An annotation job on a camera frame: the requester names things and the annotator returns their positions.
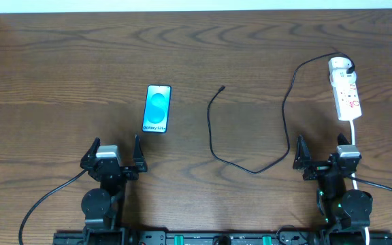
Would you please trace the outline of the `blue Samsung Galaxy smartphone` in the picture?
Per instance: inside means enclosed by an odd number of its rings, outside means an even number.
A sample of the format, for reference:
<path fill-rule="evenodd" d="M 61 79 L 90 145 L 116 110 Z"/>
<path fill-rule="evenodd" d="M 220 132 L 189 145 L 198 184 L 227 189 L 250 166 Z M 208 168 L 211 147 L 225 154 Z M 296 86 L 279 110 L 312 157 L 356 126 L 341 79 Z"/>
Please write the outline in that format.
<path fill-rule="evenodd" d="M 151 84 L 147 88 L 142 131 L 166 133 L 172 95 L 170 85 Z"/>

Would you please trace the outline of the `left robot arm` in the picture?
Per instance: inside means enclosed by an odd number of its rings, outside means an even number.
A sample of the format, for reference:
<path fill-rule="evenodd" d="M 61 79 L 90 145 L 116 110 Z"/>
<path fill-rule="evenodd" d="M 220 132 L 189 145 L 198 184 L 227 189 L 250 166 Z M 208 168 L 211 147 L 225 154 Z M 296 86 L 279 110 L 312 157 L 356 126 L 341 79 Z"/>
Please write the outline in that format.
<path fill-rule="evenodd" d="M 100 187 L 88 191 L 82 198 L 81 209 L 85 215 L 83 244 L 130 244 L 137 243 L 127 228 L 119 227 L 120 211 L 125 202 L 126 185 L 148 170 L 135 136 L 133 165 L 122 166 L 117 145 L 102 146 L 96 138 L 81 158 L 80 167 L 100 183 Z"/>

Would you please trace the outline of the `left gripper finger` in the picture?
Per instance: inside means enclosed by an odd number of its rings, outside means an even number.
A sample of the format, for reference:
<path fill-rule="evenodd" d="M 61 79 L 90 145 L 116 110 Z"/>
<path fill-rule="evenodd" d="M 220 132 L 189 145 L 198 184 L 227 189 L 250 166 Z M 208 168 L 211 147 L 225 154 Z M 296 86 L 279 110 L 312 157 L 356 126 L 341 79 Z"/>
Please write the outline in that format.
<path fill-rule="evenodd" d="M 145 166 L 145 158 L 140 145 L 140 137 L 138 134 L 135 135 L 135 146 L 133 149 L 133 161 L 137 167 Z"/>
<path fill-rule="evenodd" d="M 98 137 L 95 138 L 91 147 L 87 150 L 84 156 L 81 158 L 81 166 L 82 167 L 93 167 L 96 163 L 96 153 L 100 147 L 100 139 Z"/>

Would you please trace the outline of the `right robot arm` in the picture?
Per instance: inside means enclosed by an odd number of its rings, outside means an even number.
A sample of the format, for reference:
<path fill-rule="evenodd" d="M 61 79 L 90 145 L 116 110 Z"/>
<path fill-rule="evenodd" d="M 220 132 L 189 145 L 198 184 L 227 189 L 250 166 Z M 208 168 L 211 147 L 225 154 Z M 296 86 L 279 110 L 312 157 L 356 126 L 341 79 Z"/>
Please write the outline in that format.
<path fill-rule="evenodd" d="M 364 229 L 370 226 L 372 196 L 357 189 L 348 190 L 344 179 L 356 172 L 361 154 L 343 134 L 338 146 L 325 161 L 312 159 L 303 136 L 297 137 L 293 169 L 302 170 L 305 181 L 316 180 L 316 202 L 327 226 L 309 238 L 310 244 L 360 244 L 365 241 Z"/>

